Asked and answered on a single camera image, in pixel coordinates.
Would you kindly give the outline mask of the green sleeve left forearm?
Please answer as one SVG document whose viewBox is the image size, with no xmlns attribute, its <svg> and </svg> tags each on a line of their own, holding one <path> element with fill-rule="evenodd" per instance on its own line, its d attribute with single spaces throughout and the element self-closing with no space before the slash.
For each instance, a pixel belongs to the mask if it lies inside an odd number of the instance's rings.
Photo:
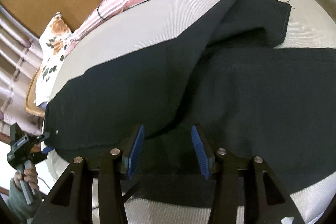
<svg viewBox="0 0 336 224">
<path fill-rule="evenodd" d="M 42 196 L 41 193 L 37 191 L 34 195 L 33 203 L 28 205 L 23 192 L 16 186 L 12 178 L 6 204 L 13 215 L 20 220 L 20 223 L 32 223 L 36 212 L 42 204 Z"/>
</svg>

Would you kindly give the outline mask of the left hand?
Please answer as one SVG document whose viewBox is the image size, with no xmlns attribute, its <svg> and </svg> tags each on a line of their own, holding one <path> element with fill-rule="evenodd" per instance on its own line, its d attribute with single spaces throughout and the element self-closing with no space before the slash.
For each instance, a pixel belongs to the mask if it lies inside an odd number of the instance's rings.
<svg viewBox="0 0 336 224">
<path fill-rule="evenodd" d="M 29 186 L 35 191 L 39 191 L 38 186 L 38 174 L 36 172 L 36 168 L 33 164 L 30 165 L 29 168 L 26 168 L 23 173 L 16 172 L 14 175 L 14 183 L 16 187 L 21 190 L 21 182 L 25 181 Z"/>
</svg>

